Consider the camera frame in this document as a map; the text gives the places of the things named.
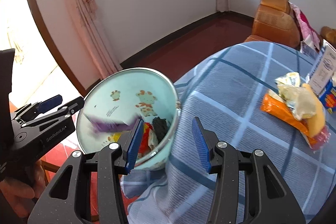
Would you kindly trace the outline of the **person's left hand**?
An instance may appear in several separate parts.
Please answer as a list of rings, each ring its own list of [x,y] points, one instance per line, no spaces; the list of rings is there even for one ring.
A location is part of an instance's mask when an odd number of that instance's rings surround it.
[[[20,218],[28,217],[31,212],[28,200],[39,198],[46,188],[45,172],[41,160],[34,164],[33,170],[35,180],[33,187],[11,177],[1,181],[1,192]]]

